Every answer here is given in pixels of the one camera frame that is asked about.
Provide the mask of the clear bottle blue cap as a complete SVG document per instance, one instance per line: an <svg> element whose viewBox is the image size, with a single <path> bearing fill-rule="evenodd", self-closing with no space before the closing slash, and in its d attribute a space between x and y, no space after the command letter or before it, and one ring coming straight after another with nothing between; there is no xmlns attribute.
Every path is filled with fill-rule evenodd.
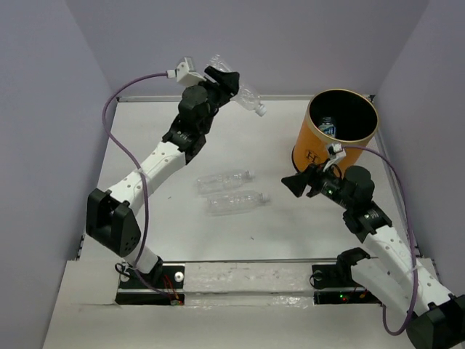
<svg viewBox="0 0 465 349"><path fill-rule="evenodd" d="M219 193L206 199L206 212L213 216L250 212L270 203L270 196L255 190Z"/></svg>
<svg viewBox="0 0 465 349"><path fill-rule="evenodd" d="M209 61L209 65L225 73L234 71L220 55L213 56ZM254 87L245 82L242 77L239 79L239 91L233 100L242 108L247 111L253 111L260 117L263 117L267 112L266 106L262 102L262 96Z"/></svg>
<svg viewBox="0 0 465 349"><path fill-rule="evenodd" d="M254 178L255 172L253 170L234 169L229 172L199 177L195 181L195 186L199 194L207 195L239 188Z"/></svg>

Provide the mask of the labelled clear plastic bottle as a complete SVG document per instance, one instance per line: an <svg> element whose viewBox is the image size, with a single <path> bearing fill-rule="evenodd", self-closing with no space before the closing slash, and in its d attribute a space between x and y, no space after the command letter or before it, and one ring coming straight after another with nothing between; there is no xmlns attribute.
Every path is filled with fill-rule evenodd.
<svg viewBox="0 0 465 349"><path fill-rule="evenodd" d="M336 119L332 116L323 116L318 122L318 129L323 134L335 138L337 133Z"/></svg>

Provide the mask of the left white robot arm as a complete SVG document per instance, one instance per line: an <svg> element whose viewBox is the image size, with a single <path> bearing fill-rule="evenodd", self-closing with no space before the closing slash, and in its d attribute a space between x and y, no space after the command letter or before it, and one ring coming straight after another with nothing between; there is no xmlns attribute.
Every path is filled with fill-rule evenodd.
<svg viewBox="0 0 465 349"><path fill-rule="evenodd" d="M163 260L146 244L149 224L140 227L136 216L149 210L150 196L164 181L198 155L219 109L240 89L239 72L210 65L203 75L182 67L161 75L185 85L169 130L143 162L123 148L134 170L106 190L94 189L86 204L86 234L128 263L146 287L160 281Z"/></svg>

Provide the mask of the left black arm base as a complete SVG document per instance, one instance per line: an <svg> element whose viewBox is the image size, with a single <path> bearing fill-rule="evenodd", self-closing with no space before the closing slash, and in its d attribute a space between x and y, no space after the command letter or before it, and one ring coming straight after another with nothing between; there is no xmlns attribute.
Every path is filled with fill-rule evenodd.
<svg viewBox="0 0 465 349"><path fill-rule="evenodd" d="M144 274L127 262L114 265L119 274L118 305L182 306L185 304L185 264L164 262L154 272Z"/></svg>

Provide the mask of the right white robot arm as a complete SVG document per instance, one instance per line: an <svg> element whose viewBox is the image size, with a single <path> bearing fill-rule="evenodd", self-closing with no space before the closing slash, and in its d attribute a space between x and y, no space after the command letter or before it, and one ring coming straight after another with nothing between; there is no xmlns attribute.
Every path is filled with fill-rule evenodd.
<svg viewBox="0 0 465 349"><path fill-rule="evenodd" d="M348 167L343 176L325 164L282 178L296 196L321 194L344 208L343 220L360 248L338 256L336 280L365 287L384 306L405 317L415 348L452 348L464 342L464 296L443 286L401 239L392 221L374 202L371 173Z"/></svg>

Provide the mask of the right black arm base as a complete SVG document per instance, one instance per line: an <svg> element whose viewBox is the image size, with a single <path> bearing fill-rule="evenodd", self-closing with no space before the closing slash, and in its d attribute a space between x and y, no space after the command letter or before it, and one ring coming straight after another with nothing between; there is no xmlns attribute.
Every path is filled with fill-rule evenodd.
<svg viewBox="0 0 465 349"><path fill-rule="evenodd" d="M342 252L332 264L312 266L310 286L315 290L316 305L377 304L381 302L364 286L352 279L351 267L370 255L357 247Z"/></svg>

